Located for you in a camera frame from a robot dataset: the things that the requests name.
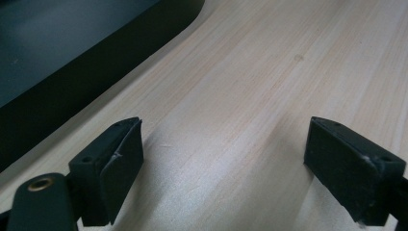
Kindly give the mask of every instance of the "wood grain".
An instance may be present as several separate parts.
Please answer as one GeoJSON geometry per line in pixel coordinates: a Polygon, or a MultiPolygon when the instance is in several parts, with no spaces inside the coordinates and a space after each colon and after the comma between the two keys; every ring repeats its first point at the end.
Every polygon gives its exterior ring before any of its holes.
{"type": "Polygon", "coordinates": [[[131,116],[143,119],[145,164],[115,225],[84,230],[360,230],[303,165],[309,119],[408,160],[408,1],[207,0],[180,36],[0,175],[0,211],[19,184],[67,173],[131,116]]]}

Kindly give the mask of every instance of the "table surface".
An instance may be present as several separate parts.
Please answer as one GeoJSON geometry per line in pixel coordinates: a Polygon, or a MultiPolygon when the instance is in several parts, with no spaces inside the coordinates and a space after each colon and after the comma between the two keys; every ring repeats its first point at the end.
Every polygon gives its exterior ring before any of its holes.
{"type": "Polygon", "coordinates": [[[84,230],[360,230],[303,165],[309,121],[336,120],[408,160],[408,1],[207,0],[0,175],[0,212],[19,184],[68,173],[132,116],[145,163],[115,225],[84,230]]]}

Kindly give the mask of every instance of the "light wood surface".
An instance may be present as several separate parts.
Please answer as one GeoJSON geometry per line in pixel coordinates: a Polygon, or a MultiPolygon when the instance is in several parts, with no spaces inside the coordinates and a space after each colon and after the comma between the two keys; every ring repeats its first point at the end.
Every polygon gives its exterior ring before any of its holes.
{"type": "Polygon", "coordinates": [[[303,165],[309,120],[339,121],[408,161],[408,1],[207,0],[0,175],[0,212],[19,184],[68,173],[131,116],[143,119],[145,163],[115,225],[84,230],[360,230],[303,165]]]}

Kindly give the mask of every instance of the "wooden table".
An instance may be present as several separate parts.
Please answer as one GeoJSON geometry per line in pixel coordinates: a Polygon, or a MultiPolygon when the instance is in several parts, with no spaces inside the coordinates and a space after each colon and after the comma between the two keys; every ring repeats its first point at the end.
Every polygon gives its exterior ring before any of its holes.
{"type": "MultiPolygon", "coordinates": [[[[408,1],[207,0],[176,39],[0,175],[67,163],[143,119],[145,163],[114,226],[84,230],[360,230],[303,165],[311,116],[408,160],[408,1]]],[[[390,217],[386,228],[394,230],[390,217]]]]}

